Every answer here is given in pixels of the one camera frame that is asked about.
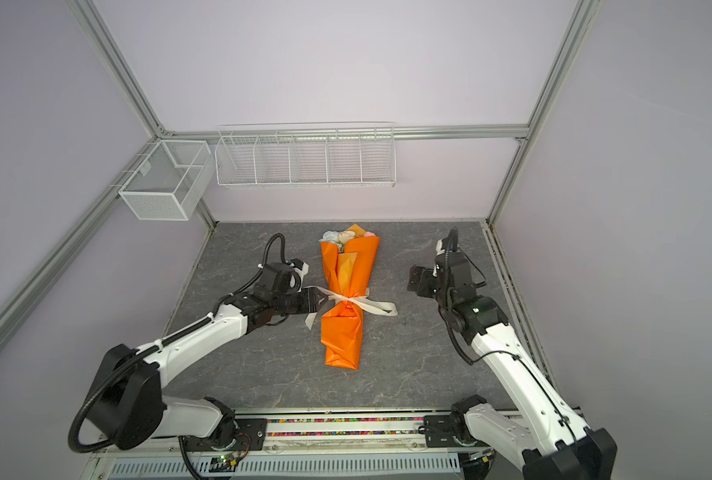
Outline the orange wrapping paper sheet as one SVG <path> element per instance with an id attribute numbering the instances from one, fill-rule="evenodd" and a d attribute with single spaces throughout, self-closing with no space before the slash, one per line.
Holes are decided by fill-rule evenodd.
<path id="1" fill-rule="evenodd" d="M 344 231 L 327 232 L 320 241 L 322 267 L 335 305 L 321 317 L 325 363 L 356 370 L 363 340 L 364 308 L 354 299 L 365 297 L 380 238 L 354 224 Z"/>

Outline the white printed ribbon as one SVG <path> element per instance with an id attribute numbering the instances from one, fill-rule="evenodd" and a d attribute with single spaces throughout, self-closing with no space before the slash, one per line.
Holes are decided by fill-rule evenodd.
<path id="1" fill-rule="evenodd" d="M 309 330 L 313 328 L 318 310 L 321 308 L 321 305 L 329 300 L 333 300 L 336 303 L 350 303 L 352 305 L 360 307 L 363 311 L 371 313 L 373 315 L 387 317 L 395 317 L 398 315 L 398 309 L 396 305 L 392 302 L 375 301 L 370 299 L 368 296 L 348 297 L 319 286 L 303 287 L 301 289 L 301 292 L 303 291 L 312 294 L 312 298 L 315 304 L 314 310 L 307 314 L 304 322 L 304 324 Z"/>

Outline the white fake rose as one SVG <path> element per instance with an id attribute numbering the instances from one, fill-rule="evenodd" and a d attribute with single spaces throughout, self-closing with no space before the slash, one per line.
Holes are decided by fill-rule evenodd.
<path id="1" fill-rule="evenodd" d="M 340 245 L 340 233 L 338 231 L 326 231 L 323 233 L 320 242 Z"/>

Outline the cream fake rose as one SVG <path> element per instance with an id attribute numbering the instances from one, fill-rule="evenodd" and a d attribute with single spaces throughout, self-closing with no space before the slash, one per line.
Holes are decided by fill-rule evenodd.
<path id="1" fill-rule="evenodd" d="M 350 240 L 357 238 L 357 234 L 351 230 L 341 231 L 337 235 L 337 242 L 340 245 L 346 245 Z"/>

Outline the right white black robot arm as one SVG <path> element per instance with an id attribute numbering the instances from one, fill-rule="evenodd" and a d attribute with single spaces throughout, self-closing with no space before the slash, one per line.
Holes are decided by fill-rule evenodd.
<path id="1" fill-rule="evenodd" d="M 463 252 L 447 249 L 433 267 L 412 267 L 407 288 L 437 302 L 459 356 L 468 365 L 488 365 L 526 422 L 473 395 L 452 408 L 465 439 L 492 447 L 526 479 L 611 478 L 615 440 L 604 428 L 592 429 L 545 378 L 497 302 L 478 293 Z"/>

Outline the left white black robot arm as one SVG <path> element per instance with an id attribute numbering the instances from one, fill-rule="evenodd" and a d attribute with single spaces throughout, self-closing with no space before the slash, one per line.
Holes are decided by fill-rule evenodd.
<path id="1" fill-rule="evenodd" d="M 109 349 L 70 424 L 68 448 L 75 453 L 111 446 L 130 450 L 149 439 L 174 438 L 195 479 L 201 475 L 188 458 L 188 441 L 232 451 L 231 463 L 239 463 L 251 450 L 252 438 L 232 408 L 213 397 L 167 397 L 163 390 L 223 345 L 291 315 L 317 313 L 326 297 L 304 286 L 308 266 L 288 259 L 285 245 L 283 234 L 272 235 L 253 277 L 222 296 L 202 318 L 136 348 L 119 344 Z"/>

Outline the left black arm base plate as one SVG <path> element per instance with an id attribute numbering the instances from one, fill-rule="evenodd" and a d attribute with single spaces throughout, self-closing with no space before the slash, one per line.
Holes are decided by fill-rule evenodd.
<path id="1" fill-rule="evenodd" d="M 195 442 L 200 451 L 256 451 L 263 448 L 268 420 L 262 417 L 224 420 L 216 430 Z"/>

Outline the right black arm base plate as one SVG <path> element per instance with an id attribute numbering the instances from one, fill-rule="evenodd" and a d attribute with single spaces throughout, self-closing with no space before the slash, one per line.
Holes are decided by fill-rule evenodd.
<path id="1" fill-rule="evenodd" d="M 429 448 L 469 447 L 475 444 L 470 442 L 462 417 L 455 412 L 426 415 L 417 432 L 424 436 Z"/>

